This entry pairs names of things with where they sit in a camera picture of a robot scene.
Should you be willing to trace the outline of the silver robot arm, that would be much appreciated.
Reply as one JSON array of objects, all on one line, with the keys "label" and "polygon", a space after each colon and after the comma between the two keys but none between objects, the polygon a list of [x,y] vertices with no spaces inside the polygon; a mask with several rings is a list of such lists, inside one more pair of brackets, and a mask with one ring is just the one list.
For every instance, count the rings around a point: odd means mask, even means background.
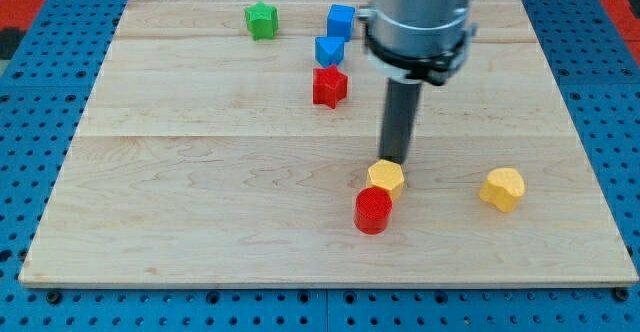
[{"label": "silver robot arm", "polygon": [[442,86],[469,55],[469,14],[470,0],[368,0],[357,18],[375,68],[399,83]]}]

